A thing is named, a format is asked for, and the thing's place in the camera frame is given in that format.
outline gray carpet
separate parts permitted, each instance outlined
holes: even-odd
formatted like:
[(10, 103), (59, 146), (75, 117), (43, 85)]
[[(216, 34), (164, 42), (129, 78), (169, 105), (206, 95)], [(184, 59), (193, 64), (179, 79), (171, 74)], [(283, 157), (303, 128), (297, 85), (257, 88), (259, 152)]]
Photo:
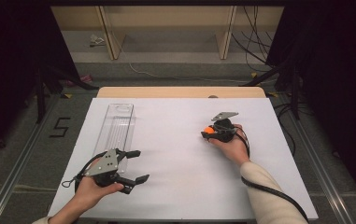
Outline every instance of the gray carpet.
[[(127, 63), (78, 63), (79, 72), (91, 74), (93, 85), (96, 86), (236, 86), (238, 83), (229, 81), (206, 81), (203, 79), (176, 79), (172, 77), (200, 77), (217, 79), (218, 77), (234, 80), (250, 80), (250, 69), (243, 64), (134, 64), (136, 69), (147, 71), (154, 75), (169, 76), (165, 78), (150, 77), (135, 73)], [(272, 82), (262, 84), (265, 91), (274, 91)], [(81, 125), (85, 119), (91, 99), (96, 91), (84, 91), (80, 88), (65, 88), (64, 93), (72, 93), (70, 99), (60, 98), (50, 112), (50, 116), (39, 135), (34, 151), (27, 162), (18, 182), (18, 186), (7, 202), (0, 217), (0, 223), (30, 223), (48, 213), (56, 189), (68, 164), (70, 154), (78, 138)], [(280, 98), (271, 98), (273, 105), (280, 105)], [(333, 179), (356, 223), (356, 185), (349, 176), (340, 159), (332, 155), (333, 148), (314, 116), (308, 115), (310, 108), (301, 109), (301, 122), (310, 136), (311, 143), (317, 149), (321, 161), (328, 174)], [(62, 130), (54, 130), (58, 118), (60, 124), (68, 127), (65, 137), (52, 138), (50, 135), (61, 134)], [(314, 174), (307, 154), (304, 151), (292, 120), (288, 114), (281, 118), (283, 125), (292, 135), (296, 150), (294, 159), (304, 179), (312, 202), (316, 206), (320, 218), (311, 223), (338, 223), (335, 214), (324, 196), (319, 181)], [(6, 135), (7, 147), (0, 148), (0, 185), (6, 180), (14, 161), (19, 157), (36, 122), (36, 101), (31, 98), (29, 107), (21, 111), (14, 125)], [(292, 140), (286, 135), (292, 149)], [(96, 223), (93, 220), (82, 219), (79, 223)]]

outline floor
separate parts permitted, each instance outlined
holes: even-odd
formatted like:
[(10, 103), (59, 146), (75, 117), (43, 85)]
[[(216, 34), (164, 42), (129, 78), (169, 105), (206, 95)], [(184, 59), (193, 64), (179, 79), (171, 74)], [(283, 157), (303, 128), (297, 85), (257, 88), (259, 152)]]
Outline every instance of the floor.
[[(99, 32), (64, 32), (79, 73), (91, 75), (94, 86), (237, 86), (269, 69), (255, 58), (247, 58), (234, 40), (228, 58), (220, 60), (215, 36), (206, 32), (132, 33), (126, 36), (123, 53), (116, 61), (109, 59), (104, 46), (90, 47), (91, 35), (102, 36)], [(235, 37), (243, 46), (248, 44), (242, 34)], [(261, 39), (265, 45), (271, 44), (266, 34), (261, 34)], [(252, 43), (249, 49), (263, 57), (259, 45)], [(275, 92), (275, 79), (266, 80), (261, 87), (272, 93), (269, 99), (273, 105), (286, 104), (289, 93)], [(7, 146), (0, 148), (0, 192), (11, 189), (1, 200), (0, 223), (31, 223), (47, 215), (96, 93), (65, 87), (62, 95), (50, 95), (48, 113), (40, 124), (36, 124), (36, 96), (28, 97), (27, 108), (21, 110), (4, 138)], [(333, 153), (304, 94), (300, 100), (300, 120), (290, 111), (281, 114), (280, 120), (320, 217), (310, 223), (356, 223), (356, 184)], [(276, 115), (281, 109), (276, 108)], [(68, 130), (64, 137), (51, 137), (61, 134), (54, 129), (58, 120)], [(341, 199), (345, 211), (336, 210), (341, 206), (333, 205), (329, 189)], [(99, 222), (81, 219), (78, 223)]]

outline cabinet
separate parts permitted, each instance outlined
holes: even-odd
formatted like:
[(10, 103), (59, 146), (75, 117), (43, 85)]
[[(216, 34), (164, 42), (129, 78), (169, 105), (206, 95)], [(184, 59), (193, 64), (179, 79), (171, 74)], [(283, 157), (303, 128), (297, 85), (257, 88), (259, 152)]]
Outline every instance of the cabinet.
[[(211, 31), (221, 59), (226, 59), (231, 33), (251, 31), (254, 7), (53, 7), (61, 30), (102, 30), (111, 60), (129, 32)], [(283, 7), (258, 7), (258, 31), (275, 32)]]

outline white table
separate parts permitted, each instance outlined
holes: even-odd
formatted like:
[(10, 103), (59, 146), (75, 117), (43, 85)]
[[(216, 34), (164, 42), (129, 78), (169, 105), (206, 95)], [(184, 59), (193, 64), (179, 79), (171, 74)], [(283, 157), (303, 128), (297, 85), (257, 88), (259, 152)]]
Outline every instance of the white table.
[[(64, 180), (71, 179), (92, 157), (109, 104), (135, 106), (135, 131), (124, 177), (150, 175), (130, 195), (104, 198), (82, 217), (99, 220), (237, 221), (254, 219), (238, 167), (205, 141), (200, 132), (221, 111), (239, 112), (250, 142), (250, 158), (262, 165), (282, 189), (318, 218), (298, 173), (288, 144), (266, 98), (96, 98), (88, 111)], [(74, 188), (58, 188), (49, 216), (73, 196)]]

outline orange part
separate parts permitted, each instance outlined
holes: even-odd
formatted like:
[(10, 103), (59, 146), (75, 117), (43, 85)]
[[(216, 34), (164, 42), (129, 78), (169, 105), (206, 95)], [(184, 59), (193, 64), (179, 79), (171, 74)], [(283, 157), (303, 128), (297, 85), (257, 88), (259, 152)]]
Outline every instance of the orange part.
[(206, 127), (204, 129), (204, 133), (214, 133), (214, 132), (215, 132), (215, 130), (213, 130), (213, 128), (211, 128), (211, 127)]

